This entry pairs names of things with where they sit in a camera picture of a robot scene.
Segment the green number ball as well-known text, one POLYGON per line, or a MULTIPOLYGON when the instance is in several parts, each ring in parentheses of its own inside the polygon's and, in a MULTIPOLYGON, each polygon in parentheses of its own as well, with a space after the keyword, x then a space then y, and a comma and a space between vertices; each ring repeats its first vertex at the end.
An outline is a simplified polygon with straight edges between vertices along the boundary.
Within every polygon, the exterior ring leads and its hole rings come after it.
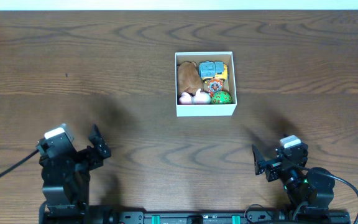
POLYGON ((213 105, 225 105, 232 103, 232 97, 227 91, 217 91, 211 97, 211 103, 213 105))

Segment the pink white pig toy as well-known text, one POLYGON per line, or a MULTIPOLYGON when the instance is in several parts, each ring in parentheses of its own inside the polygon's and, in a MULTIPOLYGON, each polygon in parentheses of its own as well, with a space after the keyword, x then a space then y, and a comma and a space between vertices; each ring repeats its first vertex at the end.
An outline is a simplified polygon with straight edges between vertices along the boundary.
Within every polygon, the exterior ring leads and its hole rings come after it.
POLYGON ((211 96, 199 88, 194 95, 183 92, 178 102, 181 105, 208 105, 211 103, 211 96))

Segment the orange round basket toy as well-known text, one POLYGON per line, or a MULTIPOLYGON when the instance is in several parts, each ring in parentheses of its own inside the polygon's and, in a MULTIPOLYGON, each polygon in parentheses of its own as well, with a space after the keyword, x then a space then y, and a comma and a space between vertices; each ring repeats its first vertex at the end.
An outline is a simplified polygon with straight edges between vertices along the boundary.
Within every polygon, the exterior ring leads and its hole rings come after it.
POLYGON ((207 84, 207 89, 210 94, 215 94, 223 89, 224 82, 218 78, 212 78, 207 84))

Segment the yellow grey toy truck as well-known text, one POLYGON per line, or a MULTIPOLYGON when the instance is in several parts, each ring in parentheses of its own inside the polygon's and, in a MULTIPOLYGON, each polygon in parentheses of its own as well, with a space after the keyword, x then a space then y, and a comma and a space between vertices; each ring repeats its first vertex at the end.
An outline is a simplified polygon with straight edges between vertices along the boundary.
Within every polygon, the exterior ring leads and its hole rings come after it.
POLYGON ((222 61, 201 62, 199 65, 199 75, 203 83, 208 83, 213 78, 224 82, 229 76, 227 65, 222 61))

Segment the brown plush toy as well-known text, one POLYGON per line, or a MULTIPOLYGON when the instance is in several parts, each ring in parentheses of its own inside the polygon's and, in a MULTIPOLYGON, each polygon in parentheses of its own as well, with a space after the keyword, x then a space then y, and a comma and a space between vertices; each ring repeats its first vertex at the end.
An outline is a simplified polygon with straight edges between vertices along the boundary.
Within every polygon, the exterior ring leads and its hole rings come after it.
POLYGON ((183 92, 195 95, 199 89, 203 88, 195 62, 183 62, 177 66, 177 86, 178 95, 183 92))

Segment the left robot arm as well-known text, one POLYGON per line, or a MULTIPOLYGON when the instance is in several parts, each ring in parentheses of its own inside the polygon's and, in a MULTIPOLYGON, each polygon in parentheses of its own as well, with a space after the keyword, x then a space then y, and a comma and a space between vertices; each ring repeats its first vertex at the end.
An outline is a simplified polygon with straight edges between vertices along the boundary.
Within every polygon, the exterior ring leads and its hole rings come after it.
POLYGON ((91 146, 77 151, 67 125, 44 134, 36 145, 40 152, 45 202, 39 209, 39 223, 118 223, 112 207, 90 205, 90 171, 104 165, 111 150, 93 125, 91 146))

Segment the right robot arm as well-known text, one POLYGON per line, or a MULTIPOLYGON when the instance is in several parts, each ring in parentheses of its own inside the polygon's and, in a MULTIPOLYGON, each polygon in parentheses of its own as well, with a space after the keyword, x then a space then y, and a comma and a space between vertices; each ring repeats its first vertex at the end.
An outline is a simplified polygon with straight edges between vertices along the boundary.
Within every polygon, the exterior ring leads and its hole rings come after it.
POLYGON ((255 175, 265 174, 268 182, 280 180, 289 198, 284 219, 302 222, 332 222, 329 204, 334 198, 335 179, 321 167, 308 169, 308 145, 296 140, 280 141, 276 158, 265 160, 252 146, 255 175))

